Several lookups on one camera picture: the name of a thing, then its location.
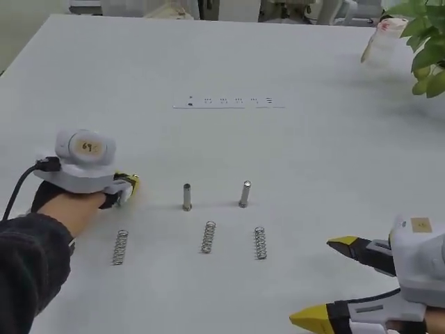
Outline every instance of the person's arm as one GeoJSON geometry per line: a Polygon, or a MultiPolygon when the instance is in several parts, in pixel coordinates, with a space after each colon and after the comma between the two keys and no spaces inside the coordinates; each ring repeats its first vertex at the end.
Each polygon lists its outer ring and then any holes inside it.
{"type": "Polygon", "coordinates": [[[70,273],[68,244],[105,195],[62,193],[38,213],[0,222],[0,333],[25,334],[70,273]]]}
{"type": "Polygon", "coordinates": [[[105,194],[92,193],[90,195],[73,195],[62,193],[50,200],[38,210],[61,222],[75,238],[91,222],[97,209],[104,204],[105,194]]]}

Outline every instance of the tag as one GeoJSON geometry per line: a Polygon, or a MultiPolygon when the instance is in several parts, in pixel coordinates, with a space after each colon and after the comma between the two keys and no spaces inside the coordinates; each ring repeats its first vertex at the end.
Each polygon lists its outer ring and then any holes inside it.
{"type": "Polygon", "coordinates": [[[411,218],[412,231],[414,233],[431,233],[431,223],[429,218],[411,218]]]}
{"type": "Polygon", "coordinates": [[[78,140],[75,151],[79,154],[98,156],[102,153],[102,143],[97,141],[78,140]]]}

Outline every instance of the metal spring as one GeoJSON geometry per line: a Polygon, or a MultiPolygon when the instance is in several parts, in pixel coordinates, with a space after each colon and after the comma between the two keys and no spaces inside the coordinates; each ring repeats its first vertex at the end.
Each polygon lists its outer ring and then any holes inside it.
{"type": "Polygon", "coordinates": [[[125,248],[127,247],[128,231],[119,230],[116,236],[116,243],[114,245],[113,259],[111,264],[113,266],[120,266],[124,263],[125,248]]]}
{"type": "Polygon", "coordinates": [[[266,250],[266,233],[264,232],[264,228],[258,227],[255,228],[255,248],[257,250],[257,259],[264,260],[267,258],[267,250],[266,250]]]}
{"type": "Polygon", "coordinates": [[[204,237],[202,238],[201,252],[209,254],[211,252],[211,245],[213,237],[215,236],[216,223],[208,221],[204,229],[204,237]]]}

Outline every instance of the yellow tip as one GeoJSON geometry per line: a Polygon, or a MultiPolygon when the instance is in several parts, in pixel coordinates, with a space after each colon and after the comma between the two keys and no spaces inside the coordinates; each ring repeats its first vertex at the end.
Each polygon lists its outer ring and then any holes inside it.
{"type": "Polygon", "coordinates": [[[289,317],[291,323],[316,334],[335,334],[326,304],[305,308],[289,317]]]}
{"type": "Polygon", "coordinates": [[[352,235],[348,235],[346,237],[339,237],[334,239],[329,239],[327,242],[338,242],[340,244],[345,244],[350,246],[355,240],[359,239],[358,237],[353,237],[352,235]]]}

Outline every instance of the black cable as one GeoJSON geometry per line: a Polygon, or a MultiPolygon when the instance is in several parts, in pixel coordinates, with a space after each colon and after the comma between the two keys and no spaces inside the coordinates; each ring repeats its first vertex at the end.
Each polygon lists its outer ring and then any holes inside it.
{"type": "Polygon", "coordinates": [[[46,157],[41,160],[37,160],[34,166],[28,168],[25,173],[17,181],[15,188],[13,190],[13,194],[11,195],[8,205],[6,205],[5,213],[3,214],[3,218],[1,221],[7,221],[9,218],[9,214],[11,213],[11,209],[13,208],[15,199],[19,194],[20,188],[22,187],[25,179],[35,170],[42,170],[44,172],[57,172],[61,168],[60,160],[58,157],[46,157]]]}
{"type": "Polygon", "coordinates": [[[22,187],[23,182],[25,181],[25,179],[28,177],[28,175],[30,175],[33,171],[37,170],[38,166],[37,164],[28,168],[26,170],[25,173],[22,174],[22,176],[19,178],[19,180],[17,181],[17,184],[15,185],[13,194],[11,195],[8,205],[6,205],[6,209],[5,209],[5,213],[3,214],[3,218],[1,221],[7,221],[9,214],[11,213],[11,209],[13,208],[15,199],[17,197],[17,195],[19,194],[20,188],[22,187]]]}

